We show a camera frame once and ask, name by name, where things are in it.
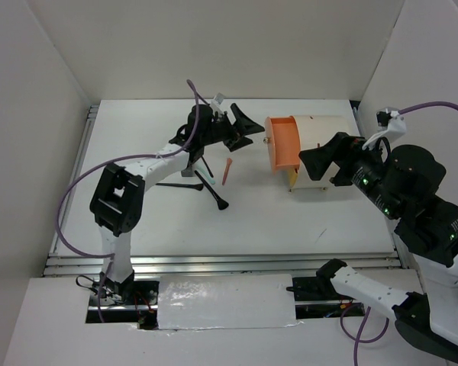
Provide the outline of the yellow drawer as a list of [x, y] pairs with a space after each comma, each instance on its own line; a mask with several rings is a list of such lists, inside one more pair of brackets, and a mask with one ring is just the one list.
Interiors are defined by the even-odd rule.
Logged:
[[289, 188], [293, 189], [295, 183], [298, 179], [298, 169], [292, 168], [287, 171], [288, 181], [289, 181]]

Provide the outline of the orange top drawer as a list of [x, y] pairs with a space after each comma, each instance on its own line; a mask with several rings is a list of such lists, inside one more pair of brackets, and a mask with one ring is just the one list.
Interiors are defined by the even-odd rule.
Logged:
[[268, 148], [272, 172], [298, 169], [301, 144], [295, 118], [267, 117], [265, 131], [264, 142]]

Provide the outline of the teal makeup spatula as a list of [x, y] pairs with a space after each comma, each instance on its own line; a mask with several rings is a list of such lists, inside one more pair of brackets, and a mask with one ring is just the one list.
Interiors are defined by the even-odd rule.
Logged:
[[202, 167], [197, 167], [195, 169], [196, 171], [198, 171], [199, 173], [201, 173], [203, 175], [203, 177], [205, 178], [205, 180], [210, 184], [210, 185], [214, 185], [215, 184], [215, 180], [214, 178]]

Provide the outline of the dark grey rectangular makeup box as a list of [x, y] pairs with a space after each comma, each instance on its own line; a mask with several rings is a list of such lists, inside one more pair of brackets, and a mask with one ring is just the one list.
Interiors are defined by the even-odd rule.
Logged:
[[193, 165], [189, 165], [185, 169], [183, 169], [181, 171], [181, 176], [183, 178], [194, 177], [195, 176], [195, 174], [194, 174], [194, 166]]

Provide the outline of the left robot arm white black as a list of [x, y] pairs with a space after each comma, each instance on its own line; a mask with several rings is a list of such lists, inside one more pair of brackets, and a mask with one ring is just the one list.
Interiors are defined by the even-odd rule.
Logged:
[[193, 166], [206, 146], [223, 143], [234, 152], [252, 144], [250, 135], [264, 132], [236, 104], [231, 105], [231, 113], [234, 121], [219, 108], [195, 105], [186, 123], [153, 157], [133, 159], [126, 166], [111, 162], [104, 168], [89, 209], [107, 255], [101, 281], [115, 303], [127, 303], [134, 296], [131, 232], [142, 216], [145, 193], [165, 178]]

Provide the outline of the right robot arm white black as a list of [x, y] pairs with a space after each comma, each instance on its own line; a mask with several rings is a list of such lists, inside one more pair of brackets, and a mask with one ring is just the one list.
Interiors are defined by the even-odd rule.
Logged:
[[444, 166], [420, 146], [391, 147], [383, 136], [367, 146], [362, 137], [341, 132], [299, 158], [314, 181], [335, 165], [332, 185], [356, 187], [395, 222], [395, 235], [424, 285], [423, 293], [396, 290], [332, 259], [317, 271], [318, 293], [367, 304], [392, 321], [409, 345], [458, 364], [458, 206], [437, 193]]

